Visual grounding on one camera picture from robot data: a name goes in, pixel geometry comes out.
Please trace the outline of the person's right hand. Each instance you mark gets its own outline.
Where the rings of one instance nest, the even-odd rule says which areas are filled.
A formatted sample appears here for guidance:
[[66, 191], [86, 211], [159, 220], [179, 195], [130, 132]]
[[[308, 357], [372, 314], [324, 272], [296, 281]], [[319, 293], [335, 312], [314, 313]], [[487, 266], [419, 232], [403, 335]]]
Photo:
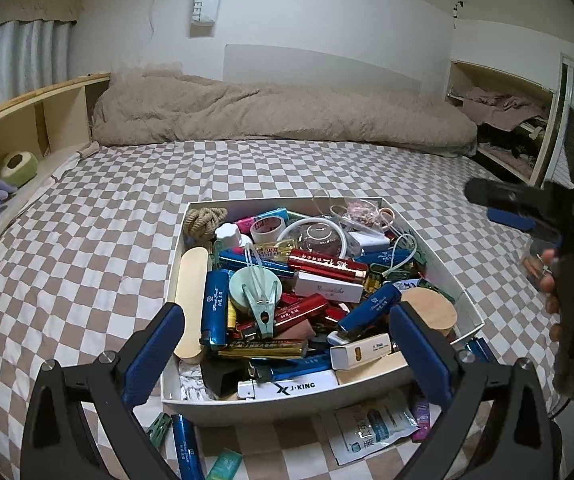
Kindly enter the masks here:
[[[543, 264], [550, 266], [557, 253], [555, 249], [547, 249], [541, 256]], [[560, 313], [560, 300], [558, 300], [556, 293], [556, 283], [551, 273], [542, 275], [540, 281], [541, 292], [545, 294], [545, 310], [549, 315], [557, 315]], [[562, 333], [562, 326], [560, 323], [554, 323], [550, 328], [550, 338], [554, 342], [560, 341], [560, 334]]]

